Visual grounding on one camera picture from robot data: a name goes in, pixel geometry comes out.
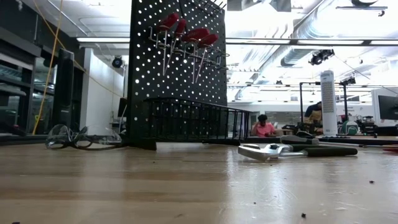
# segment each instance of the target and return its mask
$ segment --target safety glasses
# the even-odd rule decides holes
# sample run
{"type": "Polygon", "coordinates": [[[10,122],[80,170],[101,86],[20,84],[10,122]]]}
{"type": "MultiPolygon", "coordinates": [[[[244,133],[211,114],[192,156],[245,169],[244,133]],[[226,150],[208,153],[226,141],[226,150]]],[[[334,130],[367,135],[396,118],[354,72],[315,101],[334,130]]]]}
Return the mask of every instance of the safety glasses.
{"type": "Polygon", "coordinates": [[[74,133],[63,124],[54,126],[46,139],[47,149],[74,147],[87,151],[102,151],[122,146],[121,137],[113,130],[101,126],[86,126],[74,133]]]}

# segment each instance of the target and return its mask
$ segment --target workbench surface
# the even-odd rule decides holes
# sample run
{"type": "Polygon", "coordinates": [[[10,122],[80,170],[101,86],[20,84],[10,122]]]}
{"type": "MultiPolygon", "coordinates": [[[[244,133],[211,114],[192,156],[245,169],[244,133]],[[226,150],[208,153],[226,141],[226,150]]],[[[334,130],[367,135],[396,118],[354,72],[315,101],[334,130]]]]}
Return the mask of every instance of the workbench surface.
{"type": "Polygon", "coordinates": [[[398,153],[258,162],[237,149],[0,147],[0,223],[398,223],[398,153]]]}

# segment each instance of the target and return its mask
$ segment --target pink shirt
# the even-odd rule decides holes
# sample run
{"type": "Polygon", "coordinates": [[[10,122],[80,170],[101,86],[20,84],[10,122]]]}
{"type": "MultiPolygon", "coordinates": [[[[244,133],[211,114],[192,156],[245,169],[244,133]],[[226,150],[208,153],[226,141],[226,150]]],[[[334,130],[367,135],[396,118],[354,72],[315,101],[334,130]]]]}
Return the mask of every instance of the pink shirt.
{"type": "Polygon", "coordinates": [[[266,123],[264,127],[258,124],[256,127],[256,134],[259,137],[266,137],[267,135],[270,135],[274,132],[275,128],[271,123],[266,123]]]}

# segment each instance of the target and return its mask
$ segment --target person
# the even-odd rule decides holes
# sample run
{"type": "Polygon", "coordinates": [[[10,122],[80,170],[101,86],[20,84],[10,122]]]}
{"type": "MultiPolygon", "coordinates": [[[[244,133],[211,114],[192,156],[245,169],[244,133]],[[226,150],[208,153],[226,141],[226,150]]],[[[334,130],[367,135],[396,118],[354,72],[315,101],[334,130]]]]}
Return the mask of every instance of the person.
{"type": "Polygon", "coordinates": [[[315,132],[321,134],[323,132],[320,127],[322,123],[322,102],[319,101],[315,105],[311,105],[307,108],[304,114],[305,124],[315,124],[315,132]]]}
{"type": "Polygon", "coordinates": [[[260,138],[264,137],[274,137],[276,136],[275,128],[270,123],[267,122],[268,117],[265,114],[262,114],[258,117],[259,122],[254,124],[251,134],[253,136],[259,136],[260,138]]]}

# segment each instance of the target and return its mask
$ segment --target red screwdriver handle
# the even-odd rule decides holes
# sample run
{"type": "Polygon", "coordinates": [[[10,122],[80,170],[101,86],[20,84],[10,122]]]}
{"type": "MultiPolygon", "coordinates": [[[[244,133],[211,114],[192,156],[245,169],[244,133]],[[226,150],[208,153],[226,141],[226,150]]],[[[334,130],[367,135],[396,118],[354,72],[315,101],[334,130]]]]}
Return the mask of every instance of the red screwdriver handle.
{"type": "Polygon", "coordinates": [[[210,34],[210,35],[204,37],[202,40],[199,41],[198,48],[210,47],[217,40],[218,40],[218,35],[217,34],[210,34]]]}
{"type": "Polygon", "coordinates": [[[210,31],[206,28],[194,29],[183,35],[181,40],[184,42],[198,42],[199,39],[202,39],[210,34],[210,31]]]}
{"type": "Polygon", "coordinates": [[[182,36],[185,25],[187,25],[187,21],[185,19],[181,19],[180,22],[178,22],[177,28],[175,29],[174,37],[182,36]]]}
{"type": "Polygon", "coordinates": [[[168,15],[165,19],[161,20],[156,29],[158,32],[168,31],[177,22],[177,20],[178,20],[178,14],[172,13],[168,15]]]}

